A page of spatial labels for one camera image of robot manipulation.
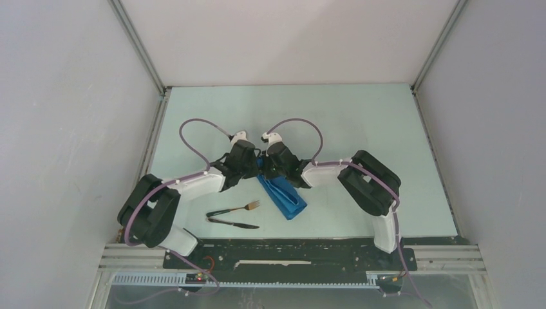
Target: red wire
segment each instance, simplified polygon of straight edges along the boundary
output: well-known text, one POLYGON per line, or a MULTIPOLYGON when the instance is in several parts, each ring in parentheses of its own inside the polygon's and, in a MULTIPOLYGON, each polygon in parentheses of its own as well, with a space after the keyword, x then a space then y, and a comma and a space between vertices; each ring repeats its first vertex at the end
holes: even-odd
POLYGON ((211 260, 211 268, 209 269, 209 272, 212 272, 212 270, 214 269, 214 259, 211 257, 211 256, 205 256, 203 257, 203 259, 210 259, 211 260))

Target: blue cloth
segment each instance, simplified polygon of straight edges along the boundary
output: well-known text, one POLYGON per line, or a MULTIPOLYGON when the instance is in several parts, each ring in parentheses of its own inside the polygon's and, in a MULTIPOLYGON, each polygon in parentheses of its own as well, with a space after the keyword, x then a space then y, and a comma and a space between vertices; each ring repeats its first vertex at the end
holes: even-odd
POLYGON ((280 176, 267 180, 263 175, 257 175, 256 178, 287 220, 292 220, 307 206, 286 178, 280 176))

